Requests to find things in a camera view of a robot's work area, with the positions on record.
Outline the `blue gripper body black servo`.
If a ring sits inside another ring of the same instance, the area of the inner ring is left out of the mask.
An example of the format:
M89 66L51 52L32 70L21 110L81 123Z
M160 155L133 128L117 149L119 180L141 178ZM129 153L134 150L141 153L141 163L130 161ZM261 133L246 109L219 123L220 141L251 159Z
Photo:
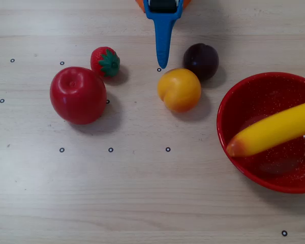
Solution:
M149 9L154 13L175 13L177 11L176 0L150 0Z

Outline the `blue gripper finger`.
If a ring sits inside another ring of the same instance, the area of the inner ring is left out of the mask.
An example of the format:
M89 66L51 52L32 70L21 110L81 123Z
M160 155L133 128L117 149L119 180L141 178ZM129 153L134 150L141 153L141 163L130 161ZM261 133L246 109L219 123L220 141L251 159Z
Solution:
M184 2L177 1L177 11L175 13L154 13L149 9L148 0L143 1L145 13L148 19L151 19L155 25L156 36L156 54L160 68L167 67L171 34L176 20L181 18Z

